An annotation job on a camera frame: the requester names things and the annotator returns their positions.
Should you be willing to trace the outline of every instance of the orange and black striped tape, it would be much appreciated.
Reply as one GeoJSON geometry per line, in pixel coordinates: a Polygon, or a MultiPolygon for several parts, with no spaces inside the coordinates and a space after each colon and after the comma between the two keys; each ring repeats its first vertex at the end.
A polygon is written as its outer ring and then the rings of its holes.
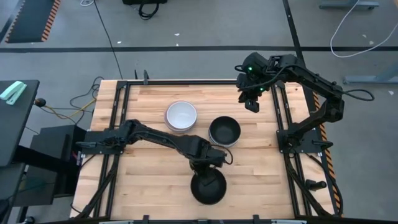
{"type": "Polygon", "coordinates": [[[58,8],[60,7],[61,0],[54,0],[52,5],[49,18],[47,19],[47,23],[45,24],[45,28],[43,30],[42,41],[46,41],[49,38],[52,24],[54,23],[55,16],[57,15],[58,8]]]}
{"type": "MultiPolygon", "coordinates": [[[[316,93],[313,93],[313,99],[314,99],[314,102],[315,102],[315,108],[317,110],[319,110],[320,109],[319,98],[318,98],[318,95],[316,93]]],[[[328,138],[326,136],[325,125],[323,125],[323,124],[319,125],[319,129],[321,131],[322,140],[327,141],[328,138]]],[[[330,174],[330,176],[333,179],[336,179],[335,170],[333,169],[333,163],[331,161],[331,155],[330,155],[329,149],[325,149],[325,155],[326,155],[326,161],[328,163],[329,174],[330,174]]],[[[340,198],[339,198],[339,196],[337,194],[337,190],[336,190],[335,186],[333,186],[333,193],[334,193],[334,196],[335,196],[336,207],[338,209],[340,209],[340,198]]]]}
{"type": "Polygon", "coordinates": [[[8,32],[8,35],[7,35],[6,39],[5,39],[5,43],[8,43],[8,40],[9,40],[9,38],[10,38],[10,34],[11,34],[13,28],[14,28],[15,23],[16,23],[17,20],[18,20],[18,16],[19,16],[19,14],[21,13],[22,8],[24,7],[24,4],[25,4],[25,0],[22,2],[21,7],[19,8],[18,13],[17,13],[17,15],[15,16],[14,22],[12,22],[11,28],[10,28],[10,30],[9,30],[9,32],[8,32]]]}

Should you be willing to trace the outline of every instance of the white cable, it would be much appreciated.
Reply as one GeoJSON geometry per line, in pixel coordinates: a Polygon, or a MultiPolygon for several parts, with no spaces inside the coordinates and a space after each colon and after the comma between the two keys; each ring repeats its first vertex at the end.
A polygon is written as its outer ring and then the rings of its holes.
{"type": "Polygon", "coordinates": [[[92,0],[90,3],[88,3],[88,4],[83,4],[83,2],[84,1],[88,1],[88,0],[81,0],[81,2],[80,2],[80,5],[81,6],[90,6],[90,5],[92,5],[93,3],[94,3],[94,0],[92,0]]]}
{"type": "Polygon", "coordinates": [[[347,18],[348,14],[350,14],[350,12],[355,8],[356,5],[358,5],[358,3],[359,3],[359,0],[358,0],[358,1],[355,3],[355,5],[347,12],[347,14],[345,15],[345,17],[341,20],[340,24],[338,25],[338,27],[337,27],[337,29],[336,29],[335,34],[333,34],[333,36],[332,36],[331,39],[330,39],[330,50],[331,50],[332,54],[333,54],[334,56],[336,56],[336,57],[339,57],[339,58],[353,57],[353,56],[355,56],[355,55],[359,55],[359,54],[368,52],[368,51],[370,51],[370,50],[373,50],[373,49],[375,49],[375,48],[377,48],[377,47],[380,47],[382,44],[384,44],[385,42],[387,42],[387,40],[390,39],[390,37],[392,36],[392,34],[394,33],[394,31],[395,31],[395,30],[397,29],[397,27],[398,27],[398,22],[397,22],[396,26],[393,28],[393,30],[391,31],[390,35],[389,35],[385,40],[383,40],[380,44],[377,44],[376,46],[374,46],[374,47],[372,47],[372,48],[370,48],[370,49],[367,49],[367,50],[364,50],[364,51],[361,51],[361,52],[357,52],[357,53],[352,54],[352,55],[346,55],[346,56],[337,55],[337,54],[333,51],[333,39],[335,38],[335,35],[337,34],[337,32],[338,32],[338,30],[340,29],[340,27],[341,27],[342,23],[344,22],[344,20],[347,18]]]}

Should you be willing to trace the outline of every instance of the butcher block tabletop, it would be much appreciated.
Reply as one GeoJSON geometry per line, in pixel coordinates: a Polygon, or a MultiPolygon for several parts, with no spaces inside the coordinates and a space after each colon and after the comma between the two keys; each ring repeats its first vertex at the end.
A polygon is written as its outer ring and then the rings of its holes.
{"type": "MultiPolygon", "coordinates": [[[[103,80],[99,88],[92,131],[109,127],[117,80],[103,80]]],[[[308,117],[303,89],[286,84],[293,122],[308,117]]],[[[116,124],[121,117],[121,92],[116,124]]],[[[294,218],[283,155],[278,150],[278,128],[271,92],[259,98],[260,112],[253,113],[238,103],[234,85],[134,85],[130,88],[126,119],[172,133],[164,123],[164,113],[174,101],[192,103],[198,112],[194,127],[186,134],[207,140],[210,123],[219,116],[230,116],[241,125],[238,143],[231,147],[232,165],[219,170],[227,181],[224,198],[215,205],[203,205],[190,191],[193,171],[188,159],[176,150],[139,141],[126,147],[120,157],[113,200],[112,220],[261,219],[294,218]]],[[[282,110],[284,126],[287,127],[282,110]]],[[[102,155],[96,155],[81,170],[73,206],[82,210],[98,188],[102,155]]],[[[307,156],[301,156],[306,179],[325,180],[323,169],[307,156]]],[[[300,213],[304,215],[302,194],[296,186],[300,213]]],[[[328,188],[312,192],[323,208],[333,213],[328,188]]],[[[104,215],[108,192],[103,194],[100,215],[104,215]]]]}

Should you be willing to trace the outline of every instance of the black anti-fatigue mat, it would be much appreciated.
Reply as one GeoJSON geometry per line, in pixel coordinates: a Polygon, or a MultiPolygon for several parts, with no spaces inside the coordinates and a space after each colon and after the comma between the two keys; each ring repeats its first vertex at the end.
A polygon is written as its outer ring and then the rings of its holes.
{"type": "Polygon", "coordinates": [[[60,0],[24,0],[6,43],[44,42],[49,38],[60,0]]]}

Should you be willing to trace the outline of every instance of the black bowl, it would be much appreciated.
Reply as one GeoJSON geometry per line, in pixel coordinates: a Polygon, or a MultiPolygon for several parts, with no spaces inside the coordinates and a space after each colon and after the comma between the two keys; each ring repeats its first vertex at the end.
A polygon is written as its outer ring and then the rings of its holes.
{"type": "Polygon", "coordinates": [[[230,147],[238,141],[241,135],[241,127],[235,119],[229,116],[221,116],[211,122],[209,135],[216,144],[230,147]]]}
{"type": "Polygon", "coordinates": [[[225,177],[217,169],[210,171],[207,176],[194,175],[191,180],[191,192],[200,203],[214,205],[225,195],[225,177]]]}

